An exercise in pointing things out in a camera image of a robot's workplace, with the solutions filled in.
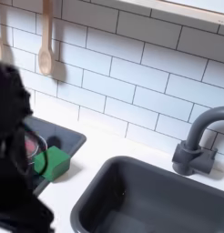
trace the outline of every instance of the faucet handle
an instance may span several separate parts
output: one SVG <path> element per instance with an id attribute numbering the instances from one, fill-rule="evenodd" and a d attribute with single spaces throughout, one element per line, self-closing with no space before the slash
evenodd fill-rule
<path id="1" fill-rule="evenodd" d="M 189 166 L 199 172 L 209 174 L 211 169 L 213 168 L 217 152 L 218 150 L 209 152 L 204 151 L 199 157 L 191 160 Z"/>

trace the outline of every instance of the faucet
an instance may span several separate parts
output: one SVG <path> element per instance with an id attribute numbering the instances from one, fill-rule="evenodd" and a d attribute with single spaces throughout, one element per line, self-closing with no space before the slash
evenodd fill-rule
<path id="1" fill-rule="evenodd" d="M 192 124 L 186 141 L 177 145 L 172 162 L 173 169 L 182 176 L 193 175 L 196 171 L 209 174 L 217 154 L 205 151 L 199 146 L 205 129 L 216 121 L 224 120 L 224 106 L 212 108 L 201 114 Z"/>

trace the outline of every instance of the wall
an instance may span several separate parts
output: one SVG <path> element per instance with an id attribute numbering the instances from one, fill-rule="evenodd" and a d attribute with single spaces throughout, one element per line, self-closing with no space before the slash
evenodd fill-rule
<path id="1" fill-rule="evenodd" d="M 42 0 L 0 0 L 5 61 L 20 68 L 36 117 L 173 154 L 199 114 L 224 106 L 224 26 L 112 0 L 54 2 L 51 78 L 37 63 Z M 224 171 L 224 122 L 201 145 L 219 149 Z"/>

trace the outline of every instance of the green sponge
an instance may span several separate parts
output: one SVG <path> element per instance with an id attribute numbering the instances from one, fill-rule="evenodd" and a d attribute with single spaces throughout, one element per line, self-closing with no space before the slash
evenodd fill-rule
<path id="1" fill-rule="evenodd" d="M 49 181 L 63 175 L 70 167 L 71 157 L 57 147 L 50 147 L 47 150 L 48 166 L 43 177 Z M 35 156 L 35 171 L 39 173 L 44 167 L 45 160 L 43 153 Z"/>

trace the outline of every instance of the sink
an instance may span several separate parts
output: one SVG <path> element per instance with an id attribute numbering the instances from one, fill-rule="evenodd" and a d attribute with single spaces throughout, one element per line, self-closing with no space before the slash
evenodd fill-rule
<path id="1" fill-rule="evenodd" d="M 76 233 L 224 233 L 224 192 L 131 157 L 114 157 L 70 219 Z"/>

